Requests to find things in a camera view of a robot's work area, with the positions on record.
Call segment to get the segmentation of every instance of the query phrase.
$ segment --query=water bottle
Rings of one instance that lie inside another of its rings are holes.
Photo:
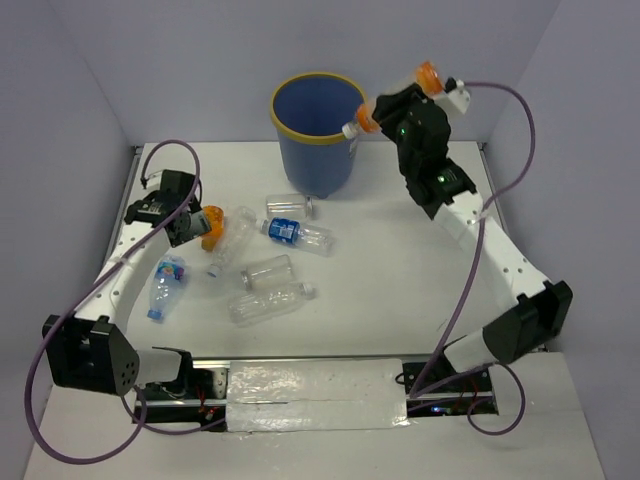
[[[289,255],[251,263],[240,272],[240,277],[247,291],[266,290],[296,280]]]
[[[264,220],[260,232],[278,242],[325,257],[329,256],[335,242],[331,230],[286,218]]]
[[[311,197],[301,193],[267,196],[267,218],[288,218],[289,220],[306,220],[313,214]]]
[[[181,257],[173,255],[162,257],[149,290],[147,317],[156,321],[164,318],[167,308],[175,302],[184,285],[186,266],[186,262]]]
[[[233,298],[229,301],[231,321],[242,327],[291,313],[313,298],[314,293],[310,285],[294,282]]]
[[[236,208],[227,225],[222,238],[213,249],[213,259],[209,267],[209,275],[219,277],[233,259],[249,243],[256,229],[256,214],[247,207]]]

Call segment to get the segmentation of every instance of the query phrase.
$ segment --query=white enclosure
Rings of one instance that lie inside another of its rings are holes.
[[[0,457],[3,478],[22,475],[32,444],[21,395],[42,323],[99,271],[131,146],[168,137],[273,139],[268,102],[284,78],[330,70],[373,94],[425,59],[444,75],[501,81],[529,99],[538,156],[531,176],[502,201],[506,223],[535,264],[574,288],[559,347],[608,478],[635,477],[637,2],[2,6],[0,400],[3,429],[12,432]],[[472,94],[454,138],[488,142],[491,172],[504,184],[526,155],[524,116],[500,93]],[[40,409],[49,383],[44,366]]]

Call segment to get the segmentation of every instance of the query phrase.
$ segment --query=crushed plastic bottle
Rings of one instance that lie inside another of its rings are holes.
[[[158,263],[149,290],[149,311],[152,320],[164,319],[167,309],[176,301],[184,287],[186,262],[174,255],[165,255]]]
[[[229,315],[236,325],[250,326],[278,315],[291,313],[314,296],[315,291],[310,285],[288,283],[231,299]]]
[[[256,230],[256,214],[247,207],[236,208],[225,226],[224,234],[213,249],[209,275],[219,277],[249,243]]]

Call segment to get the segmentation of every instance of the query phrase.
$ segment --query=wire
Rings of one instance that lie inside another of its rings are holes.
[[[513,378],[513,380],[516,383],[516,386],[518,387],[518,393],[520,394],[520,409],[518,410],[518,414],[516,415],[516,418],[514,419],[513,422],[511,422],[511,424],[509,426],[507,426],[506,428],[502,429],[502,430],[497,430],[497,431],[492,431],[492,430],[485,430],[484,428],[478,426],[478,424],[475,423],[475,421],[473,420],[473,411],[475,410],[475,408],[478,405],[482,405],[483,403],[487,403],[487,402],[491,402],[494,400],[494,397],[485,397],[485,398],[481,398],[480,400],[476,401],[476,398],[478,396],[478,388],[477,385],[475,384],[475,382],[473,381],[473,379],[471,379],[474,389],[475,389],[475,395],[473,396],[473,399],[471,401],[471,405],[469,405],[469,408],[467,409],[467,421],[469,422],[469,424],[478,432],[483,433],[485,435],[490,435],[492,437],[498,437],[500,435],[506,435],[509,432],[512,432],[513,430],[515,430],[515,428],[520,425],[520,422],[522,421],[522,419],[524,418],[524,412],[527,406],[527,399],[526,399],[526,395],[525,395],[525,391],[524,391],[524,386],[522,385],[522,381],[518,378],[518,376],[516,375],[516,372],[513,371],[513,369],[511,367],[509,367],[508,365],[505,365],[503,363],[496,363],[495,365],[498,365],[502,368],[504,368],[509,375],[511,375],[511,377]],[[423,395],[425,393],[429,393],[430,391],[436,390],[437,388],[441,387],[442,385],[446,385],[447,383],[451,383],[455,380],[459,380],[460,378],[464,378],[464,377],[468,377],[469,375],[472,375],[474,373],[477,373],[478,371],[480,371],[482,368],[485,368],[486,365],[484,367],[477,367],[475,369],[469,370],[468,372],[464,372],[464,373],[459,373],[457,375],[452,375],[450,377],[447,377],[443,380],[440,380],[437,383],[434,383],[433,385],[430,385],[429,387],[425,388],[420,394]],[[433,405],[437,405],[440,404],[442,402],[452,402],[456,400],[455,398],[449,398],[449,399],[439,399],[439,400],[434,400],[431,402],[426,402],[426,403],[421,403],[420,405],[416,405],[414,407],[408,408],[407,409],[407,413],[410,412],[415,412],[416,410],[419,410],[421,408],[424,407],[429,407],[429,406],[433,406]]]
[[[520,102],[520,105],[522,105],[522,108],[524,109],[525,115],[527,116],[527,121],[529,123],[529,154],[528,154],[527,161],[525,162],[525,165],[524,165],[522,171],[520,172],[520,174],[516,177],[516,179],[514,181],[509,183],[507,186],[498,189],[495,193],[493,193],[484,202],[484,205],[482,206],[482,211],[484,212],[499,197],[501,197],[502,195],[504,195],[505,193],[507,193],[508,191],[510,191],[511,189],[515,188],[517,185],[519,185],[520,182],[522,182],[522,180],[526,176],[526,174],[529,172],[529,169],[531,168],[531,164],[533,163],[533,157],[534,157],[535,151],[536,151],[536,128],[535,128],[535,122],[533,120],[533,114],[531,113],[531,108],[529,107],[529,104],[524,99],[524,97],[522,95],[520,95],[520,93],[518,93],[515,89],[513,89],[513,88],[511,88],[511,87],[509,87],[507,85],[503,85],[503,84],[500,84],[500,83],[494,83],[494,82],[465,82],[465,84],[467,86],[469,86],[469,87],[494,88],[494,89],[498,89],[498,90],[502,90],[502,91],[510,93],[511,95],[513,95],[518,100],[518,102]],[[458,299],[458,303],[456,304],[456,308],[453,311],[453,315],[451,316],[451,320],[449,320],[447,328],[445,329],[444,333],[442,334],[442,337],[438,341],[438,344],[436,345],[436,348],[434,349],[433,354],[431,355],[431,357],[427,361],[427,364],[424,366],[424,368],[422,369],[422,371],[418,375],[418,378],[416,379],[416,382],[413,384],[413,387],[411,388],[411,391],[409,392],[409,398],[415,398],[417,396],[420,396],[420,393],[416,392],[416,390],[418,390],[420,385],[424,382],[424,379],[427,378],[427,375],[429,374],[429,372],[431,372],[431,369],[433,368],[433,366],[435,365],[436,361],[438,360],[438,358],[440,357],[440,355],[442,354],[442,352],[444,350],[444,347],[445,347],[445,345],[447,343],[447,340],[449,339],[449,336],[451,335],[451,332],[453,331],[453,327],[455,326],[455,324],[457,323],[458,319],[460,318],[460,314],[462,313],[462,309],[464,307],[464,304],[466,303],[467,298],[469,297],[469,292],[471,291],[471,286],[472,286],[473,281],[474,281],[474,279],[476,277],[476,274],[478,273],[478,267],[479,267],[479,264],[480,264],[480,255],[482,253],[482,247],[484,245],[484,234],[485,234],[485,217],[481,216],[480,222],[479,222],[478,241],[476,243],[476,250],[475,250],[474,255],[473,255],[473,261],[471,263],[471,269],[469,271],[469,276],[467,277],[467,281],[465,282],[465,285],[464,285],[464,288],[462,290],[462,293],[460,294],[460,298]],[[516,382],[519,385],[521,385],[520,380],[517,378],[515,373],[513,373],[513,371],[511,369],[509,369],[509,370],[510,370],[510,373],[512,373],[512,375],[516,379]],[[522,398],[524,399],[524,389],[522,389],[521,395],[522,395]],[[526,402],[523,400],[521,405],[522,405],[522,411],[519,412],[519,416],[521,414],[524,415],[524,408],[526,407]],[[513,428],[505,429],[504,433],[508,433],[511,430],[513,430]]]
[[[502,429],[502,430],[498,430],[498,431],[491,431],[491,430],[485,430],[482,427],[479,427],[472,419],[471,414],[473,413],[473,410],[480,404],[482,403],[486,403],[488,401],[491,401],[493,399],[493,397],[489,397],[489,398],[481,398],[480,400],[478,400],[477,402],[473,402],[470,406],[469,409],[467,410],[467,421],[469,422],[469,424],[475,428],[478,432],[480,433],[484,433],[485,435],[490,435],[492,437],[498,437],[500,435],[505,435],[509,432],[512,432],[518,425],[520,425],[520,422],[522,421],[522,419],[524,418],[524,411],[527,408],[527,399],[525,397],[525,393],[524,393],[524,386],[522,385],[522,382],[520,381],[520,379],[518,378],[518,376],[516,375],[516,372],[513,371],[513,369],[509,366],[509,365],[505,365],[503,363],[497,363],[496,365],[501,366],[502,368],[504,368],[507,372],[509,372],[509,375],[511,375],[511,377],[513,378],[513,380],[516,382],[516,386],[518,387],[518,392],[520,393],[520,409],[518,410],[518,414],[516,415],[515,420],[511,423],[511,425],[509,425],[508,427]]]
[[[164,227],[166,227],[175,218],[177,218],[178,215],[180,215],[182,213],[182,211],[185,210],[189,206],[189,202],[193,198],[193,196],[195,194],[195,191],[196,191],[196,188],[198,186],[198,181],[200,180],[200,159],[198,158],[198,154],[196,153],[196,151],[188,143],[183,142],[182,140],[165,140],[163,142],[158,143],[155,147],[153,147],[151,149],[151,151],[149,152],[149,155],[147,156],[147,158],[146,158],[146,160],[144,162],[144,165],[142,166],[141,181],[143,182],[143,185],[146,183],[145,173],[146,173],[146,170],[147,170],[147,166],[149,165],[149,162],[151,161],[151,158],[155,155],[155,153],[160,148],[162,148],[162,147],[164,147],[166,145],[170,145],[170,144],[176,144],[176,145],[180,145],[180,146],[186,148],[187,150],[189,150],[189,152],[193,156],[193,160],[194,160],[194,163],[195,163],[195,178],[194,178],[193,185],[191,186],[191,190],[189,190],[189,193],[187,194],[186,198],[178,206],[178,208],[176,208],[176,210],[171,213],[171,215],[169,215],[167,218],[165,218],[154,229],[152,229],[147,235],[142,237],[137,243],[135,243],[131,248],[129,248],[129,250],[127,250],[122,255],[122,257],[120,258],[118,263],[116,263],[113,267],[111,267],[103,275],[101,275],[95,281],[95,283],[93,285],[91,285],[91,287],[89,287],[87,289],[87,291],[85,291],[80,296],[80,298],[77,301],[73,302],[72,305],[69,308],[67,308],[60,315],[60,317],[58,317],[58,320],[56,320],[56,322],[53,324],[51,329],[47,332],[47,334],[43,338],[42,342],[38,346],[38,348],[36,350],[36,353],[35,353],[35,355],[33,357],[33,360],[31,362],[31,365],[29,366],[29,371],[27,372],[27,379],[26,379],[26,384],[25,384],[25,388],[24,388],[24,398],[23,398],[24,411],[25,411],[25,416],[26,416],[26,419],[27,419],[27,426],[29,427],[29,430],[31,431],[31,435],[33,435],[34,440],[40,446],[40,448],[42,448],[42,450],[47,455],[55,458],[56,460],[58,460],[60,462],[69,463],[69,464],[72,464],[72,465],[89,465],[89,464],[92,464],[92,463],[98,463],[98,462],[101,462],[103,460],[107,460],[109,458],[112,458],[112,457],[116,456],[118,453],[122,452],[125,448],[127,448],[133,442],[133,440],[135,440],[135,438],[138,436],[138,434],[140,433],[141,429],[143,428],[143,425],[141,425],[141,424],[144,424],[144,420],[146,419],[146,411],[147,411],[146,402],[144,402],[144,399],[141,400],[143,402],[143,415],[142,415],[143,418],[141,420],[137,420],[138,426],[133,431],[131,436],[122,445],[120,445],[119,447],[117,447],[116,449],[114,449],[114,450],[112,450],[110,452],[107,452],[107,453],[105,453],[103,455],[99,455],[97,457],[92,457],[92,458],[75,458],[75,457],[70,457],[70,456],[64,455],[64,454],[58,452],[57,450],[55,450],[53,447],[51,447],[51,445],[49,445],[47,443],[47,441],[44,439],[44,437],[40,433],[40,429],[38,428],[38,422],[36,421],[35,415],[33,413],[33,383],[34,383],[34,379],[35,379],[35,376],[36,376],[36,371],[38,369],[38,365],[40,364],[40,360],[42,360],[42,357],[44,356],[44,353],[45,353],[45,351],[47,349],[47,346],[49,345],[49,343],[51,343],[51,340],[53,339],[53,337],[62,328],[64,323],[73,314],[73,312],[78,308],[78,306],[80,306],[80,304],[82,302],[84,302],[91,294],[93,294],[93,292],[95,292],[98,288],[100,288],[102,285],[104,285],[104,283],[107,282],[107,280],[109,280],[118,270],[120,270],[120,268],[122,267],[124,261],[126,261],[129,257],[131,257],[131,255],[133,255],[142,245],[147,243],[151,237],[153,237],[155,234],[157,234],[162,229],[164,229]],[[139,392],[136,389],[136,394],[138,396],[140,396],[141,392]]]
[[[458,401],[453,405],[453,407],[451,407],[453,410],[455,410],[460,406],[460,403],[462,402],[462,397],[464,397],[465,393],[467,393],[467,382],[464,382],[464,386],[462,387],[462,393],[460,393],[460,396],[458,397]]]
[[[191,433],[196,433],[196,432],[203,432],[205,430],[209,430],[212,427],[215,427],[216,425],[220,425],[225,421],[223,417],[211,423],[208,423],[206,425],[202,425],[201,427],[190,428],[188,430],[163,430],[161,428],[152,427],[151,425],[147,425],[146,423],[144,423],[144,418],[142,418],[142,412],[140,414],[140,418],[137,418],[135,414],[131,411],[131,407],[129,407],[129,405],[127,404],[124,398],[122,399],[122,406],[127,411],[129,416],[133,419],[133,421],[137,423],[140,428],[144,428],[145,430],[149,430],[150,432],[158,433],[160,435],[180,436],[180,435],[189,435]]]
[[[460,398],[462,397],[456,397],[456,398],[441,398],[439,400],[433,400],[431,402],[425,402],[425,403],[421,403],[420,405],[415,405],[411,408],[407,408],[407,413],[410,412],[415,412],[416,410],[420,410],[421,408],[425,408],[425,407],[432,407],[434,405],[440,405],[442,403],[447,403],[447,402],[455,402],[456,400],[459,401]]]

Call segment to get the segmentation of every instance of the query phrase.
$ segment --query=black bracket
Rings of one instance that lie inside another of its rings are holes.
[[[411,198],[433,220],[442,204],[476,186],[466,172],[447,157],[451,126],[447,114],[417,85],[394,95],[381,95],[373,118],[398,147],[400,173]]]
[[[566,282],[545,283],[545,289],[518,304],[482,329],[487,348],[500,363],[512,363],[560,334],[573,292]]]
[[[57,315],[49,316],[43,336],[56,320]],[[47,346],[47,358],[56,385],[118,396],[135,385],[140,367],[136,351],[104,316],[67,319]]]
[[[160,188],[151,192],[143,200],[138,200],[127,208],[124,217],[126,224],[132,222],[149,223],[156,227],[171,215],[191,191],[195,176],[176,170],[163,170]],[[207,217],[200,202],[192,198],[188,210],[165,227],[172,247],[177,247],[211,231]]]

